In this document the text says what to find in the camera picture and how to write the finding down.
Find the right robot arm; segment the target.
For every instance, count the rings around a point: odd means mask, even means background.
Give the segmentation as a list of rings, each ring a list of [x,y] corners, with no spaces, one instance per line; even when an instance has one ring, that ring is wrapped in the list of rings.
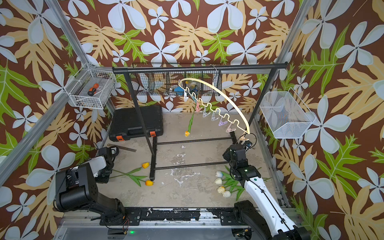
[[[250,201],[235,203],[234,214],[238,222],[251,227],[257,240],[309,240],[310,233],[296,225],[283,211],[269,192],[256,167],[249,165],[246,148],[240,144],[231,145],[223,154],[230,164],[230,174],[240,182],[252,197],[258,210]]]

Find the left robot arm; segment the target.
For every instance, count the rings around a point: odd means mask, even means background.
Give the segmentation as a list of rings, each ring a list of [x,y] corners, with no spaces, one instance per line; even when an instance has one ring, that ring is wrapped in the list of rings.
[[[98,150],[97,157],[58,172],[54,194],[56,210],[91,211],[100,214],[100,224],[107,227],[126,224],[128,216],[122,202],[101,194],[97,185],[109,182],[119,153],[118,147],[104,147]]]

